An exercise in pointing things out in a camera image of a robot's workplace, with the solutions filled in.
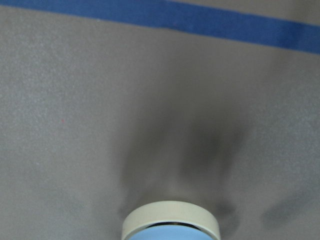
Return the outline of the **blue cream call bell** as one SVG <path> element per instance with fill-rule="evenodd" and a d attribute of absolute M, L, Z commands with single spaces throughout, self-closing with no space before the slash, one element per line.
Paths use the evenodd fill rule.
<path fill-rule="evenodd" d="M 122 240 L 220 240 L 218 221 L 208 210 L 164 200 L 133 210 L 124 220 Z"/>

